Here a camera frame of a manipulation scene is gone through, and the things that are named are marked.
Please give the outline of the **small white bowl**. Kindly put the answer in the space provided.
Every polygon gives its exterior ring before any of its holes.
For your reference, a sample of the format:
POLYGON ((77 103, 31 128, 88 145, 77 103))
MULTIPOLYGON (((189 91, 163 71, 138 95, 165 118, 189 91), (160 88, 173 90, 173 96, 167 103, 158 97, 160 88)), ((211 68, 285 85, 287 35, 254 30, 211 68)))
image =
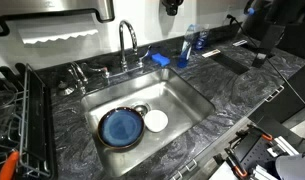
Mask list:
POLYGON ((168 117, 161 110, 151 110, 145 115, 144 122, 150 131, 157 133, 167 126, 168 117))

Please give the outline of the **stainless steel sink basin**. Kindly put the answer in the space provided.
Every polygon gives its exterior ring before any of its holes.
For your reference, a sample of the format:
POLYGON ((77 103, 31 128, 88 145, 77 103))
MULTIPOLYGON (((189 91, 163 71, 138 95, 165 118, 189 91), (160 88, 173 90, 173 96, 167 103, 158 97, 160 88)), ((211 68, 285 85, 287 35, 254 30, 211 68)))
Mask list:
POLYGON ((87 93, 81 100, 84 115, 106 173, 120 177, 178 136, 211 115, 215 106, 175 71, 164 68, 124 82, 87 93), (168 117, 160 132, 146 125, 142 138, 127 149, 106 147, 97 136, 101 117, 117 107, 147 105, 149 111, 161 110, 168 117))

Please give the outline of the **sink drain strainer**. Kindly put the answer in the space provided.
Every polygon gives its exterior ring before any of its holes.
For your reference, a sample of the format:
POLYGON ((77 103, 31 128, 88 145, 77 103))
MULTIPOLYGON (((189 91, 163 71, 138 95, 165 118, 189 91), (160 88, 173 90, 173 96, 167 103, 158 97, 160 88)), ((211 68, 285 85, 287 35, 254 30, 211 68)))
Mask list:
POLYGON ((133 109, 136 110, 142 117, 144 117, 149 112, 149 107, 143 104, 135 105, 133 109))

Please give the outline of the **chrome sink stopper cap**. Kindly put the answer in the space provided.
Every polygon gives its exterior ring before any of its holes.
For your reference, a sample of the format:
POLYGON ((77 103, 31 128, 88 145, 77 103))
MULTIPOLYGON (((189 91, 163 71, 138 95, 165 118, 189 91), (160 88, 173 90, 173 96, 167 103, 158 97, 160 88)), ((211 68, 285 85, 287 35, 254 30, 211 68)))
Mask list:
POLYGON ((60 90, 66 89, 67 87, 68 87, 67 82, 60 81, 58 84, 58 89, 60 89, 60 90))

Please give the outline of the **black device on counter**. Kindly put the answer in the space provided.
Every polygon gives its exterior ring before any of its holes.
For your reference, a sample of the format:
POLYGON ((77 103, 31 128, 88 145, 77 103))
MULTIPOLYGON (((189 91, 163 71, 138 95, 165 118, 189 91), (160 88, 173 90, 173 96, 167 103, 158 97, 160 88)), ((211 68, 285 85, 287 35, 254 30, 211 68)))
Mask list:
POLYGON ((279 43, 284 34, 285 27, 281 25, 270 25, 264 35, 259 47, 257 48, 256 57, 252 63, 253 67, 260 68, 268 59, 272 49, 279 43))

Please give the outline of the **blue sponge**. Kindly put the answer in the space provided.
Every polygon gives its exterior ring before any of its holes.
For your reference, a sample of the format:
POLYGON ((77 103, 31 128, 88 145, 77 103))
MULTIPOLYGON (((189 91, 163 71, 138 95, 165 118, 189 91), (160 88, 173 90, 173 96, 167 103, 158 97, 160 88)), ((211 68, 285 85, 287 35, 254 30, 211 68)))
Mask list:
POLYGON ((162 67, 164 67, 170 63, 170 59, 161 55, 160 53, 152 55, 152 60, 154 62, 160 64, 162 67))

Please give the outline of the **blue dish soap bottle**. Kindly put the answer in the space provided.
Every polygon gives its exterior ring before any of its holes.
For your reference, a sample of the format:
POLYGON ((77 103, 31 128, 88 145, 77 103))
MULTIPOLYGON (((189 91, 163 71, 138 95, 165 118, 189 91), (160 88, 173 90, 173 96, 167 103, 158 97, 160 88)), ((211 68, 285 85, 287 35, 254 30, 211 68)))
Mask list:
POLYGON ((184 68, 187 66, 194 39, 195 39, 195 25, 190 24, 185 33, 181 54, 179 56, 179 61, 177 63, 177 66, 179 68, 184 68))

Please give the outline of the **blue ceramic plate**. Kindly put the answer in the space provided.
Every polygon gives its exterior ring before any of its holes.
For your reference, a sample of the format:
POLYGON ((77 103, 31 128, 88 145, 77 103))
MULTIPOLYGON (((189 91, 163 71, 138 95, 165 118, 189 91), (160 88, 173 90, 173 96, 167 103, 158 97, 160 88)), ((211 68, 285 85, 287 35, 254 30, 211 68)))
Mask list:
POLYGON ((129 107, 117 107, 106 112, 97 126, 98 139, 111 149, 127 149, 144 134, 144 120, 129 107))

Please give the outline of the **clear blue-label bottle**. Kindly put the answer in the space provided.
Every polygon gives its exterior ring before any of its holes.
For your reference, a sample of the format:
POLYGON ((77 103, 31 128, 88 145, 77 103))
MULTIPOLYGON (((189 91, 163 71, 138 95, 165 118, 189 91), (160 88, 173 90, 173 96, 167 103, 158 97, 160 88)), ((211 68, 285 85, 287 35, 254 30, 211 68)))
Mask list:
POLYGON ((209 30, 204 26, 198 25, 197 32, 198 36, 195 43, 195 49, 202 50, 206 46, 209 30))

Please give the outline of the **small chrome side faucet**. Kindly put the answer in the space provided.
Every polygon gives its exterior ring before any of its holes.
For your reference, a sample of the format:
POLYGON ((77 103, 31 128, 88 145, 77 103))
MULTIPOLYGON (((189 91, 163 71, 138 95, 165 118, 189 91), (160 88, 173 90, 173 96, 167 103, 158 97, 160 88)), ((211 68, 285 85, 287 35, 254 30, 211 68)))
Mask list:
POLYGON ((88 78, 85 76, 81 67, 76 62, 71 62, 68 72, 77 82, 77 87, 82 94, 86 93, 86 85, 88 84, 88 78))

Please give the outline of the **black perforated equipment cart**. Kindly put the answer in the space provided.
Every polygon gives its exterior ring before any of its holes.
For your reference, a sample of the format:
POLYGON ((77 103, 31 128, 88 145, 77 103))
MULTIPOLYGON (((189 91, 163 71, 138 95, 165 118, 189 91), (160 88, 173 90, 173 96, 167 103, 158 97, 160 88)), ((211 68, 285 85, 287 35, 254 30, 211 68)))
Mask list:
POLYGON ((305 151, 297 151, 284 137, 273 137, 263 129, 248 124, 246 131, 241 131, 239 142, 234 138, 230 147, 238 157, 248 175, 245 179, 238 178, 231 170, 226 159, 210 176, 210 180, 305 180, 305 151), (258 131, 258 139, 239 157, 236 146, 247 138, 254 130, 258 131))

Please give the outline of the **white paper towel sheet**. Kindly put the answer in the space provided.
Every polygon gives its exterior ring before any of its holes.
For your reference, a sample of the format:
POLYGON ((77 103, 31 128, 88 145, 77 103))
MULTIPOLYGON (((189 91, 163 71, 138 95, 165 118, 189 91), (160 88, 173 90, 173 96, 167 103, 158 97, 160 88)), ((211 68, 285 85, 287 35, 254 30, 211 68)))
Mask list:
POLYGON ((97 33, 95 29, 79 30, 79 31, 46 31, 42 29, 20 29, 19 34, 24 44, 36 44, 38 42, 45 43, 47 41, 67 40, 69 38, 77 38, 79 36, 94 35, 97 33))

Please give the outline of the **steel paper towel dispenser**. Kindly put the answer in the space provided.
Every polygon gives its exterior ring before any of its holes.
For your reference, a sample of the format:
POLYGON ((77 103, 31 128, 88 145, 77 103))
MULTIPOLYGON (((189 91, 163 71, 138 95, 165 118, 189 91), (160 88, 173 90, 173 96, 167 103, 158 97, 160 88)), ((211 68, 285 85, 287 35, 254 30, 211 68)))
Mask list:
POLYGON ((81 13, 95 13, 99 22, 111 22, 113 0, 0 0, 0 36, 10 33, 8 20, 81 13))

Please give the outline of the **black wall soap dispenser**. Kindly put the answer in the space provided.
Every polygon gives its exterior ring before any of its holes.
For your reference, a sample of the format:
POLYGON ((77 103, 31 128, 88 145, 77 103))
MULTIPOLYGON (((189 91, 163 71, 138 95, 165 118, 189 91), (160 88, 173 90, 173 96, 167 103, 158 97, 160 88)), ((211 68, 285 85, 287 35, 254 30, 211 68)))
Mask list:
POLYGON ((184 0, 161 0, 161 3, 166 8, 166 13, 169 16, 175 16, 178 13, 178 7, 182 5, 184 0))

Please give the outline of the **orange handled utensil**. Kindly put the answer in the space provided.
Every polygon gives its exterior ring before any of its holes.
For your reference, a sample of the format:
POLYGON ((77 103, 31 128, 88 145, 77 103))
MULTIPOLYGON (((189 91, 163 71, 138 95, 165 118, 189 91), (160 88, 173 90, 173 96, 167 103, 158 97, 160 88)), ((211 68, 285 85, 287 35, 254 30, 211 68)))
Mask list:
POLYGON ((19 152, 13 151, 1 168, 0 180, 12 180, 18 159, 19 152))

